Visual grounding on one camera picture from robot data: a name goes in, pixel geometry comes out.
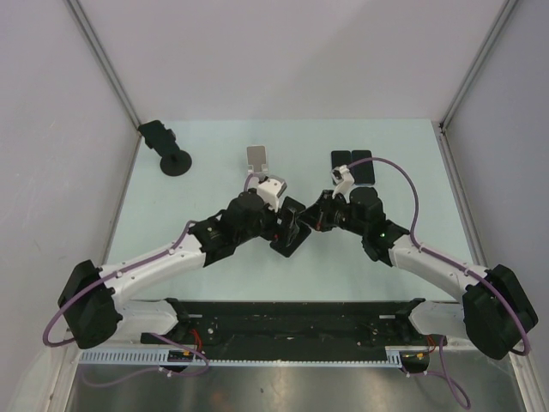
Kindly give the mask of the blue smartphone dark screen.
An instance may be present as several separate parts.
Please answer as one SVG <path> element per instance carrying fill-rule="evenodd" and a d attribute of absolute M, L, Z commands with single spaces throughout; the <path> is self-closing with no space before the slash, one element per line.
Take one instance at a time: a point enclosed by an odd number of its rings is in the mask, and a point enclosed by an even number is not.
<path fill-rule="evenodd" d="M 371 158 L 370 150 L 356 149 L 351 151 L 352 163 Z M 352 175 L 356 185 L 371 186 L 376 183 L 372 161 L 362 162 L 352 168 Z"/>

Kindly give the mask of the teal smartphone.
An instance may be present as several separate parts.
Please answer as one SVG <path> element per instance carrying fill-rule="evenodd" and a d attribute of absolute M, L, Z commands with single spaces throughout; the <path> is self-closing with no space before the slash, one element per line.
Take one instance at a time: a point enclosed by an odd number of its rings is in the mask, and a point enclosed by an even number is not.
<path fill-rule="evenodd" d="M 336 169 L 341 166 L 347 166 L 351 176 L 353 176 L 352 168 L 349 166 L 352 161 L 352 153 L 350 150 L 333 150 L 330 153 L 331 168 Z"/>

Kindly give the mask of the white folding phone stand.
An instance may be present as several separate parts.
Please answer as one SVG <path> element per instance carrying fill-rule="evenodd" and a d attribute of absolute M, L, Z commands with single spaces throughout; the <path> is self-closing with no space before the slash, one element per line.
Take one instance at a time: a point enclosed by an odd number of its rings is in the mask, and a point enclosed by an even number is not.
<path fill-rule="evenodd" d="M 264 176 L 268 174 L 268 157 L 265 146 L 248 146 L 246 148 L 246 160 L 249 175 Z"/>

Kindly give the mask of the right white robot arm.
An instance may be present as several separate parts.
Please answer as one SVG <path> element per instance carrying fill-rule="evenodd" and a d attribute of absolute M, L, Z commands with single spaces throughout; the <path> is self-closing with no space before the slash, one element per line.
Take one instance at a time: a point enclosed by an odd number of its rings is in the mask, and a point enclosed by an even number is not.
<path fill-rule="evenodd" d="M 358 235 L 372 261 L 412 273 L 453 298 L 451 303 L 422 301 L 398 319 L 395 333 L 405 344 L 430 334 L 452 336 L 501 360 L 517 344 L 526 344 L 539 322 L 511 269 L 460 263 L 419 243 L 410 230 L 387 218 L 373 188 L 359 187 L 350 197 L 326 190 L 300 219 L 318 232 L 338 227 Z"/>

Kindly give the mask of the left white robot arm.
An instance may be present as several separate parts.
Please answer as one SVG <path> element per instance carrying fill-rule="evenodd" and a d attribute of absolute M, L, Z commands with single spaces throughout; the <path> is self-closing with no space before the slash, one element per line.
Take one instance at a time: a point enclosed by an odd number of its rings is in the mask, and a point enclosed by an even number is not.
<path fill-rule="evenodd" d="M 146 288 L 228 258 L 251 239 L 277 240 L 281 209 L 279 199 L 267 202 L 250 189 L 216 215 L 188 222 L 179 238 L 158 251 L 111 266 L 77 264 L 57 301 L 70 341 L 80 349 L 97 347 L 119 332 L 123 307 Z"/>

